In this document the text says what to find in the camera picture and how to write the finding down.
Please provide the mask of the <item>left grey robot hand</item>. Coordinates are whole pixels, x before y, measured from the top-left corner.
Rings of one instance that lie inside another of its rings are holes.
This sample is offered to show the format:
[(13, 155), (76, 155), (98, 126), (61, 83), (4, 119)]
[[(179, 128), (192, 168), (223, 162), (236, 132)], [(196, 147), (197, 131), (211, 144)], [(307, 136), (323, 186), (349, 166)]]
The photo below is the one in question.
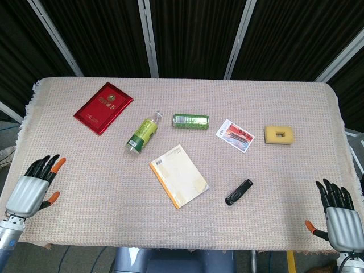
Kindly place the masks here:
[(59, 154), (34, 161), (19, 178), (5, 205), (5, 214), (27, 219), (53, 205), (60, 192), (54, 192), (47, 200), (45, 195), (65, 162), (66, 158), (61, 158)]

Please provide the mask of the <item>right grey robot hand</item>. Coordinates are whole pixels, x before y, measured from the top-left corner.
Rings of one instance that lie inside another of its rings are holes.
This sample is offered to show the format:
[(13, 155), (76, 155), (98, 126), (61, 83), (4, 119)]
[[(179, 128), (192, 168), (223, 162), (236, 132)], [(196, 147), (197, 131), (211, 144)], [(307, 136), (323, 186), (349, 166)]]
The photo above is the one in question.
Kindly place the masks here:
[(340, 253), (362, 253), (363, 226), (349, 191), (327, 179), (316, 181), (316, 186), (325, 213), (327, 231), (314, 227), (309, 220), (305, 221), (306, 228), (314, 236), (329, 242)]

